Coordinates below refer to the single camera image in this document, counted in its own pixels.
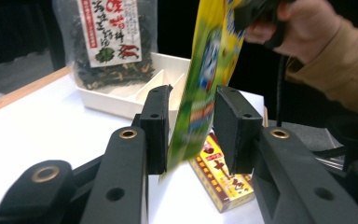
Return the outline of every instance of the white table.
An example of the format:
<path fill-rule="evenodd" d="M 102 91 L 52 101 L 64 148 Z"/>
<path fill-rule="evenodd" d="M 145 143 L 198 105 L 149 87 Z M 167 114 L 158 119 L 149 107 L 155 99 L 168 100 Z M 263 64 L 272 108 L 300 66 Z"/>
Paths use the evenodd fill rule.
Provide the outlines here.
<path fill-rule="evenodd" d="M 263 114 L 263 97 L 245 96 Z M 0 108 L 0 201 L 30 166 L 63 160 L 75 169 L 103 155 L 111 133 L 129 125 L 129 119 L 84 107 L 70 76 Z M 186 162 L 162 183 L 150 177 L 149 223 L 263 223 L 256 200 L 218 213 Z"/>

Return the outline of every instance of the snack box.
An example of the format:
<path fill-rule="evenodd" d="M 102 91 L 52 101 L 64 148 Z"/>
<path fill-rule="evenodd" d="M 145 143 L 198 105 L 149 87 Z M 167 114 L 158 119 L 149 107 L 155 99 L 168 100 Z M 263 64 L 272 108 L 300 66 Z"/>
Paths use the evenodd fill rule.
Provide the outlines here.
<path fill-rule="evenodd" d="M 223 152 L 210 133 L 200 154 L 189 161 L 220 213 L 255 198 L 249 175 L 230 175 Z"/>
<path fill-rule="evenodd" d="M 152 59 L 155 75 L 143 85 L 89 91 L 75 75 L 76 88 L 80 92 L 84 106 L 133 119 L 135 114 L 142 112 L 150 90 L 162 85 L 171 85 L 173 89 L 170 93 L 169 120 L 172 129 L 182 99 L 190 60 L 159 53 L 152 53 Z"/>

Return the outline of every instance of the seaweed snack bag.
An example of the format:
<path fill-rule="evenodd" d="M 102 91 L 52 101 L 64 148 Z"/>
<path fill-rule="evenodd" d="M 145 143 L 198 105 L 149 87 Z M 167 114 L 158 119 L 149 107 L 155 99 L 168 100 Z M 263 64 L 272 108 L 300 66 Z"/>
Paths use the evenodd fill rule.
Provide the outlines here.
<path fill-rule="evenodd" d="M 241 0 L 200 0 L 187 81 L 168 151 L 167 171 L 196 157 L 211 130 L 217 85 L 227 85 L 243 32 L 234 29 Z"/>
<path fill-rule="evenodd" d="M 53 7 L 67 64 L 85 89 L 109 93 L 154 75 L 157 0 L 54 0 Z"/>

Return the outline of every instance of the human hand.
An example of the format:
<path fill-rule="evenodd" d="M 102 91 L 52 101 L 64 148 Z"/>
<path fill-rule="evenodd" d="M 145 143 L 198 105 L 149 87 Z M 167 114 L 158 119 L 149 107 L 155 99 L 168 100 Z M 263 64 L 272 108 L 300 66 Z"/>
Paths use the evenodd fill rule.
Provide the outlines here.
<path fill-rule="evenodd" d="M 278 20 L 285 21 L 282 44 L 274 50 L 298 58 L 303 64 L 315 59 L 337 33 L 340 18 L 326 0 L 296 0 L 281 2 Z M 256 21 L 245 32 L 245 41 L 264 44 L 270 40 L 276 26 Z"/>

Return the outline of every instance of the sleeve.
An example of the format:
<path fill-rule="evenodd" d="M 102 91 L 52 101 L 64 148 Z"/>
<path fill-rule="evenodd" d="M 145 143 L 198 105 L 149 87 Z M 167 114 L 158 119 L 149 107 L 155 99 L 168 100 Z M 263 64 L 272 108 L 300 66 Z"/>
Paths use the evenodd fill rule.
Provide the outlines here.
<path fill-rule="evenodd" d="M 316 59 L 307 65 L 289 59 L 286 79 L 312 86 L 329 100 L 358 112 L 358 29 L 342 19 L 338 32 Z"/>

